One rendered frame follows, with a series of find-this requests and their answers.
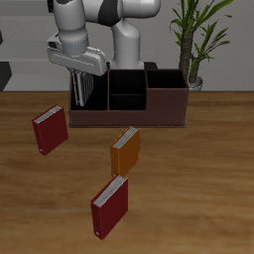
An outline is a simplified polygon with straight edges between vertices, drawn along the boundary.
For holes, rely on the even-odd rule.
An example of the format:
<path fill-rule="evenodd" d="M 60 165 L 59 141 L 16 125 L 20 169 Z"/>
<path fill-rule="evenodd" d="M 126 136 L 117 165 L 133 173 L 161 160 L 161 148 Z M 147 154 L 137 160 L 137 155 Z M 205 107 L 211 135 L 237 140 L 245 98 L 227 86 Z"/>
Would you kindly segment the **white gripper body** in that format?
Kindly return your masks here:
<path fill-rule="evenodd" d="M 93 47 L 88 47 L 86 52 L 78 57 L 71 57 L 56 49 L 48 48 L 49 61 L 53 64 L 85 71 L 102 76 L 107 71 L 105 54 Z"/>

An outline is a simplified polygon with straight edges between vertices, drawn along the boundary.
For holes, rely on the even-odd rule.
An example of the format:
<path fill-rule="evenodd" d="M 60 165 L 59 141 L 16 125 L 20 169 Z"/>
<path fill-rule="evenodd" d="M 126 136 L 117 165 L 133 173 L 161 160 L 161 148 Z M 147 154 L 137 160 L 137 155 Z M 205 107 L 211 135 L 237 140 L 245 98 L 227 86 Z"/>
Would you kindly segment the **grey striped book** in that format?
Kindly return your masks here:
<path fill-rule="evenodd" d="M 94 88 L 93 75 L 85 71 L 73 69 L 71 76 L 75 103 L 77 106 L 84 106 Z"/>

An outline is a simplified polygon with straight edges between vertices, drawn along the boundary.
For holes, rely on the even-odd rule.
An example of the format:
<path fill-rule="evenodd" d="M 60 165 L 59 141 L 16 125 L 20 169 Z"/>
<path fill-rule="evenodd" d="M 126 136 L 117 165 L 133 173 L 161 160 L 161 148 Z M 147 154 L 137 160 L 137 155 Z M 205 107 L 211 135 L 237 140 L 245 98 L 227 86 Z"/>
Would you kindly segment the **green pot plant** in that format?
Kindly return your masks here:
<path fill-rule="evenodd" d="M 180 29 L 175 31 L 177 37 L 176 44 L 181 48 L 179 69 L 184 73 L 190 91 L 201 91 L 203 80 L 198 76 L 199 65 L 204 60 L 212 60 L 210 53 L 220 46 L 229 44 L 223 41 L 227 28 L 221 30 L 214 38 L 217 21 L 204 27 L 203 24 L 222 8 L 228 6 L 233 0 L 221 0 L 214 4 L 215 0 L 203 9 L 198 8 L 200 0 L 180 0 L 181 12 L 173 9 L 177 15 L 169 26 L 176 24 Z"/>

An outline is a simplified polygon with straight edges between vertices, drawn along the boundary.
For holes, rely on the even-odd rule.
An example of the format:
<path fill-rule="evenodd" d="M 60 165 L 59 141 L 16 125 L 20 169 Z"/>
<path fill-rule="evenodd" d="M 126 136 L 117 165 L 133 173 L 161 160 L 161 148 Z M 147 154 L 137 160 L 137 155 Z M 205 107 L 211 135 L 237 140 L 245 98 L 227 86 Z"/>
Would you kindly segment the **orange book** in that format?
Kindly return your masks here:
<path fill-rule="evenodd" d="M 139 161 L 140 129 L 129 126 L 111 145 L 111 175 L 126 176 Z"/>

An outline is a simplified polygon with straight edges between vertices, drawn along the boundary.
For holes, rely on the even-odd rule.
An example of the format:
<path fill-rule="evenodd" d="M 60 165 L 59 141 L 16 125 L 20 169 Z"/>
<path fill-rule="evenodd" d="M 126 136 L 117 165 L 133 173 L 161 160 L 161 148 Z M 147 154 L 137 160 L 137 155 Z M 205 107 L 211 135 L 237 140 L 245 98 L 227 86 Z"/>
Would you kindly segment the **dark brown desk caddy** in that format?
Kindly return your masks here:
<path fill-rule="evenodd" d="M 179 69 L 110 69 L 93 80 L 84 106 L 69 96 L 73 128 L 185 125 L 189 87 Z"/>

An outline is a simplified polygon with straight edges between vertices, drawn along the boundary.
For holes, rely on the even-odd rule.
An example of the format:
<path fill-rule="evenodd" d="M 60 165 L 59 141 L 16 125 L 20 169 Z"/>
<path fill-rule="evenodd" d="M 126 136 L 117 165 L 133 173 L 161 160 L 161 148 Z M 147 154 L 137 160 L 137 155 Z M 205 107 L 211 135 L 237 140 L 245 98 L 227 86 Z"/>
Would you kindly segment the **flat black base plate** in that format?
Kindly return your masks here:
<path fill-rule="evenodd" d="M 106 62 L 107 69 L 110 69 L 110 62 Z M 158 69 L 156 63 L 144 62 L 144 69 Z"/>

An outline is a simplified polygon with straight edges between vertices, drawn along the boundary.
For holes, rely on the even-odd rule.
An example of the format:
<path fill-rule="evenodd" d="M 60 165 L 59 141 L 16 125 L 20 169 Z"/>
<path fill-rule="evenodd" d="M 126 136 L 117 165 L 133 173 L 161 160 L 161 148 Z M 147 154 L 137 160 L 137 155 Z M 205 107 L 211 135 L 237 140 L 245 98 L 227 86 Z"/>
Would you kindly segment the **red book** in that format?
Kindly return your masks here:
<path fill-rule="evenodd" d="M 91 201 L 94 235 L 104 239 L 128 211 L 128 180 L 117 174 Z"/>
<path fill-rule="evenodd" d="M 46 156 L 68 138 L 64 109 L 57 104 L 32 120 L 39 152 Z"/>

